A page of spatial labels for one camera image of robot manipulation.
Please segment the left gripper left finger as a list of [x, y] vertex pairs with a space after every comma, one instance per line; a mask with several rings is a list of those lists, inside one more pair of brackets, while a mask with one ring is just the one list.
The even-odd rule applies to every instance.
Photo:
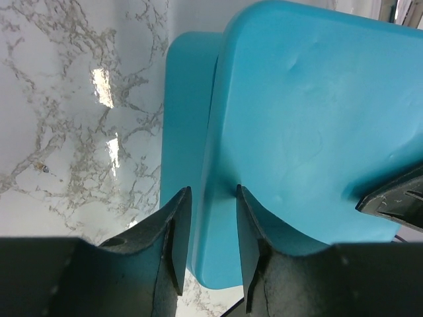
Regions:
[[2, 316], [174, 316], [183, 292], [192, 192], [95, 246], [1, 239]]

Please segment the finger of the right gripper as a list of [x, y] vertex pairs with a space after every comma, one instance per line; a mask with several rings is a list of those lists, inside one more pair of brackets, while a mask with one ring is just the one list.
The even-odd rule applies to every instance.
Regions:
[[422, 230], [422, 175], [404, 175], [361, 199], [356, 210]]

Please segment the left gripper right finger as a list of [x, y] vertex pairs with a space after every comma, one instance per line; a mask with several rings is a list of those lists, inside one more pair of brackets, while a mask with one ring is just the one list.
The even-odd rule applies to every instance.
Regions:
[[247, 316], [421, 316], [422, 245], [327, 245], [237, 186]]

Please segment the teal tin lid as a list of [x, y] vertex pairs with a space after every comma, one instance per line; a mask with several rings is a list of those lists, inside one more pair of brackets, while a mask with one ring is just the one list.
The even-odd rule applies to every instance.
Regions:
[[190, 268], [242, 283], [236, 188], [325, 244], [388, 242], [398, 224], [356, 211], [422, 160], [422, 31], [261, 1], [220, 40]]

